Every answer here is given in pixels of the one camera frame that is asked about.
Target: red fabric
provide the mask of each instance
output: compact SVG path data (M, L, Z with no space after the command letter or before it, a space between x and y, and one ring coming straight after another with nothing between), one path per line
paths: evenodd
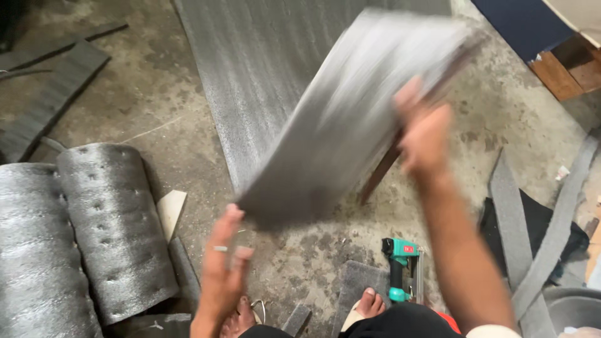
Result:
M455 319L453 319L453 317L449 316L446 313L442 313L442 312L438 312L438 311L436 313L438 313L438 315L440 317L443 317L447 321L447 323L449 323L449 325L451 326L453 331L461 334L461 332L459 331L459 327L457 326L457 322L455 321Z

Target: blue fabric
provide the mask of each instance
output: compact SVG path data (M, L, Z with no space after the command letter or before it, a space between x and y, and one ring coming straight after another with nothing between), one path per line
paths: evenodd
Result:
M542 0L472 0L524 62L574 32Z

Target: bare foot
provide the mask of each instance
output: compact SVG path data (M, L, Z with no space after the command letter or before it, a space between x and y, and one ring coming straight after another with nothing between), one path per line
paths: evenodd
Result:
M382 296L370 287L363 291L363 296L357 306L357 312L364 318L375 317L386 310Z
M251 326L256 325L255 316L252 313L251 302L247 296L240 297L238 308L225 320L221 327L219 338L238 338Z

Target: black fabric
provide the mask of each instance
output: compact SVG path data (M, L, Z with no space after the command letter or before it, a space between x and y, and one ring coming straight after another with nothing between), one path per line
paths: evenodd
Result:
M538 252L540 244L547 232L547 228L549 227L551 216L553 216L553 210L536 202L521 189L520 196L522 197L522 205L526 216L526 227L528 228L532 256L536 257L536 253ZM507 277L507 266L505 265L503 244L501 243L501 235L499 234L496 220L495 205L492 199L488 197L484 200L484 214L480 221L480 232L486 241L486 244L488 244L492 251L496 263L501 269L501 273L504 277ZM568 238L566 247L561 253L561 261L565 262L572 256L585 252L588 248L588 243L589 239L587 234L580 229L576 223L572 222L570 237ZM560 274L561 271L562 268L558 262L558 266L555 267L555 271L552 275Z
M472 0L524 62L574 32L542 0Z
M400 303L374 318L351 325L340 338L459 338L447 321L430 308L415 303ZM277 328L256 325L240 338L291 338Z

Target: man's right hand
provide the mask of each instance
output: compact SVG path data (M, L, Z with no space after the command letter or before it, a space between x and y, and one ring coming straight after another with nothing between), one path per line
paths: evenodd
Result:
M394 100L405 134L398 144L404 156L401 167L423 182L447 172L448 128L452 119L448 104L431 107L420 100L420 78L411 79Z

